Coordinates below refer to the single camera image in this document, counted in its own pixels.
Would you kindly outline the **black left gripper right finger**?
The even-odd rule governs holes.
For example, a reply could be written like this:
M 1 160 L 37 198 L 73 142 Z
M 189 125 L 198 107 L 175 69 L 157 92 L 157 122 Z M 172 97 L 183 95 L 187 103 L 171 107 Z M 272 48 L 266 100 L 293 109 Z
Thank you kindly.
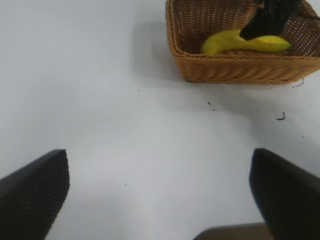
M 275 240 L 320 238 L 320 179 L 276 153 L 256 148 L 249 186 Z

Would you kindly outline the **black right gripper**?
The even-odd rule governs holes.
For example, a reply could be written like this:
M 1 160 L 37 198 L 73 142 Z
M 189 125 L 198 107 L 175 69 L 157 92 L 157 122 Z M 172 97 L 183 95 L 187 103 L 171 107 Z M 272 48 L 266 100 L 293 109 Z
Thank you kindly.
M 302 0 L 256 0 L 258 7 L 254 16 L 240 31 L 246 41 L 263 36 L 279 36 L 285 28 L 288 17 L 295 16 Z

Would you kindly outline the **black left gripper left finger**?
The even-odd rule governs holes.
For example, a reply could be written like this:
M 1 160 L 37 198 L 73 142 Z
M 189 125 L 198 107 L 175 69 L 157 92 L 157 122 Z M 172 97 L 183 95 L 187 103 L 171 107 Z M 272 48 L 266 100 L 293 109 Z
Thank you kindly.
M 0 238 L 44 240 L 70 189 L 67 152 L 51 150 L 0 180 Z

